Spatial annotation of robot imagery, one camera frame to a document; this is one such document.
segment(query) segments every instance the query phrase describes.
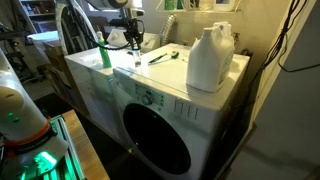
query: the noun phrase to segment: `hose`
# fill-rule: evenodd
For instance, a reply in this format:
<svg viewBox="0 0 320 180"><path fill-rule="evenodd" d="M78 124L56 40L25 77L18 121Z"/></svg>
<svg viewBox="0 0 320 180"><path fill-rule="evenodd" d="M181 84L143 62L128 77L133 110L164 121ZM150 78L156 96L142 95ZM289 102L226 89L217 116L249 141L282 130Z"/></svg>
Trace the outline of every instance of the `hose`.
<svg viewBox="0 0 320 180"><path fill-rule="evenodd" d="M160 46L168 44L170 32L176 22L177 18L175 14L171 14L168 16L160 31Z"/></svg>

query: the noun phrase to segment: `dark floor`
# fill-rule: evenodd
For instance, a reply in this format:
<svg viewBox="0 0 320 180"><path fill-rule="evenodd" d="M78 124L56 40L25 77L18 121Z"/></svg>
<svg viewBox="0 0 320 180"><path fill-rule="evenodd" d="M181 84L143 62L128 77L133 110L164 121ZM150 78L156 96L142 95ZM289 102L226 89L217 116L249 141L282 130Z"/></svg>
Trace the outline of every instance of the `dark floor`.
<svg viewBox="0 0 320 180"><path fill-rule="evenodd" d="M72 109L54 93L34 101L41 111L49 116L61 115ZM140 160L132 156L116 141L94 126L89 120L76 112L104 168L112 180L123 179L161 179Z"/></svg>

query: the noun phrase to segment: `laundry detergent jug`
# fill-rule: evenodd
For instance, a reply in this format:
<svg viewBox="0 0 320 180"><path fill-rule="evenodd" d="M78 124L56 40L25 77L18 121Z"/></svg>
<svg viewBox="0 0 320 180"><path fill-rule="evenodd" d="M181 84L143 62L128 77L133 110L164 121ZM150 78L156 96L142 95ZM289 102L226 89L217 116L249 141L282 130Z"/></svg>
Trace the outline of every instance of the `laundry detergent jug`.
<svg viewBox="0 0 320 180"><path fill-rule="evenodd" d="M233 58L234 43L218 26L204 28L189 54L186 83L216 92L225 82Z"/></svg>

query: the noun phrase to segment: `countertop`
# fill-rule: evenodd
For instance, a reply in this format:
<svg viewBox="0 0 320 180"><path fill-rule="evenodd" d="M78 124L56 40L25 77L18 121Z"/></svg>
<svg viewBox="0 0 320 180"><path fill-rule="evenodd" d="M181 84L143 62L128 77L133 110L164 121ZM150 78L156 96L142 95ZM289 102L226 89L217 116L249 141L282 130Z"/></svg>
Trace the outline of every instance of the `countertop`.
<svg viewBox="0 0 320 180"><path fill-rule="evenodd" d="M85 177L88 180L110 180L75 111L70 110L62 114L62 117L65 120Z"/></svg>

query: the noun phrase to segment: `washer door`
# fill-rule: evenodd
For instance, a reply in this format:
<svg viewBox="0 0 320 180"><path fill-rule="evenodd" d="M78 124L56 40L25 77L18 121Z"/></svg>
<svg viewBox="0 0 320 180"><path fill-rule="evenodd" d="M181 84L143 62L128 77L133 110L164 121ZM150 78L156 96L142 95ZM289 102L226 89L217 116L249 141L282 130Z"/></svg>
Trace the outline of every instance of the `washer door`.
<svg viewBox="0 0 320 180"><path fill-rule="evenodd" d="M189 151L177 132L158 114L130 104L123 115L125 128L141 153L171 174L183 174L191 165Z"/></svg>

